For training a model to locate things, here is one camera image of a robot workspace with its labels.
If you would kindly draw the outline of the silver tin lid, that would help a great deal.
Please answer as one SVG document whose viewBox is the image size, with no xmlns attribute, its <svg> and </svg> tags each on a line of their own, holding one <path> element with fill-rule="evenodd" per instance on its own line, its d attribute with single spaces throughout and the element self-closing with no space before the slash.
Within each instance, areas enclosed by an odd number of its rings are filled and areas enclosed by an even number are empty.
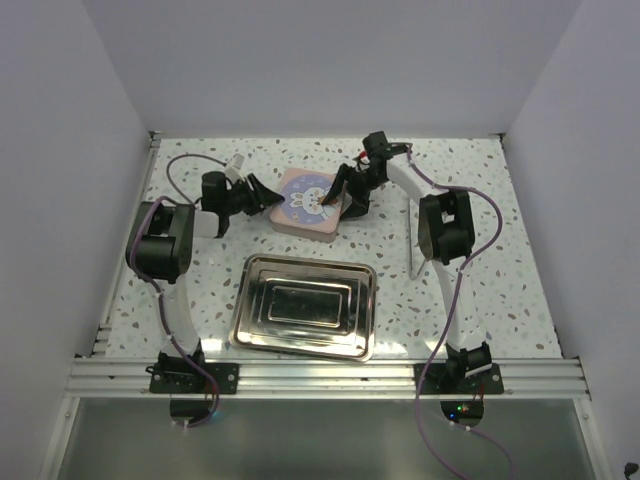
<svg viewBox="0 0 640 480">
<path fill-rule="evenodd" d="M 286 170 L 280 182 L 280 194 L 284 201 L 274 206 L 269 215 L 270 222 L 289 225 L 313 225 L 340 223 L 344 195 L 341 194 L 329 205 L 322 205 L 333 175 L 300 168 Z"/>
</svg>

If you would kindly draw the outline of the cookie tin with paper cups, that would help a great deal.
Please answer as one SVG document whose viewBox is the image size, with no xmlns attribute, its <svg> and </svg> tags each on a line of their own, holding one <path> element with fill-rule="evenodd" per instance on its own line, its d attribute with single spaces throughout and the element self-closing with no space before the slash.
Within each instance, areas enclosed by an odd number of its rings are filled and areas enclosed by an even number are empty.
<svg viewBox="0 0 640 480">
<path fill-rule="evenodd" d="M 271 223 L 272 228 L 279 233 L 294 236 L 297 238 L 331 243 L 338 233 L 338 223 L 336 224 L 313 224 L 313 225 L 289 225 L 284 223 Z"/>
</svg>

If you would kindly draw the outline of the metal tongs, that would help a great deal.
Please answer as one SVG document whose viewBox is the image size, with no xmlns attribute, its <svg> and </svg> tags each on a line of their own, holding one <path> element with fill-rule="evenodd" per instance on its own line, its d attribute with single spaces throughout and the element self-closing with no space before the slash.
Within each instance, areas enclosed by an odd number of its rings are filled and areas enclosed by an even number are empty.
<svg viewBox="0 0 640 480">
<path fill-rule="evenodd" d="M 419 279 L 427 265 L 427 260 L 422 254 L 418 243 L 418 220 L 419 207 L 411 200 L 407 199 L 407 231 L 408 231 L 408 267 L 409 279 L 414 281 Z"/>
</svg>

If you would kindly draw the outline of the steel serving tray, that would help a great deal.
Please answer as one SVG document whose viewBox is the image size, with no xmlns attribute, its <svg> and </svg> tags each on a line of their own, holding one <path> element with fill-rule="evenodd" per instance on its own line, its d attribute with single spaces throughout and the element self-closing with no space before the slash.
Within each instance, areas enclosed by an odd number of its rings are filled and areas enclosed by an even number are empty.
<svg viewBox="0 0 640 480">
<path fill-rule="evenodd" d="M 376 287 L 366 264 L 252 255 L 229 341 L 247 350 L 365 362 L 374 347 Z"/>
</svg>

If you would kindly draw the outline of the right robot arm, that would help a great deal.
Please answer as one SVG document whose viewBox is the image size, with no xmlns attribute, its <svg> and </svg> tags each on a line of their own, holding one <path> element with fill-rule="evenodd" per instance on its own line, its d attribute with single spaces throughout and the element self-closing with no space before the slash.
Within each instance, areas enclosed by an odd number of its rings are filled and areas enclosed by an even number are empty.
<svg viewBox="0 0 640 480">
<path fill-rule="evenodd" d="M 419 171 L 411 153 L 409 143 L 391 142 L 382 131 L 367 135 L 363 139 L 363 152 L 353 166 L 339 167 L 322 203 L 327 205 L 346 193 L 349 202 L 340 218 L 359 218 L 369 211 L 371 192 L 390 182 L 417 204 L 418 247 L 436 272 L 447 314 L 442 337 L 433 351 L 444 347 L 447 358 L 437 365 L 428 361 L 420 371 L 416 387 L 421 391 L 430 382 L 439 394 L 464 393 L 492 368 L 473 289 L 463 286 L 475 253 L 471 190 L 437 184 Z"/>
</svg>

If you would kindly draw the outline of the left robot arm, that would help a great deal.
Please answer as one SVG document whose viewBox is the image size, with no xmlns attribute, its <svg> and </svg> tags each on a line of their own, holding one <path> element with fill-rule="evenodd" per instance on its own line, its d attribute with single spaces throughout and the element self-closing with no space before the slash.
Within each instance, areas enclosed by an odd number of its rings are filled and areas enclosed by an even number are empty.
<svg viewBox="0 0 640 480">
<path fill-rule="evenodd" d="M 221 238 L 230 218 L 254 216 L 279 205 L 284 197 L 253 174 L 207 172 L 201 177 L 200 205 L 167 196 L 140 204 L 126 249 L 129 269 L 154 296 L 163 344 L 148 372 L 153 393 L 220 393 L 206 366 L 201 337 L 191 319 L 186 274 L 198 236 Z"/>
</svg>

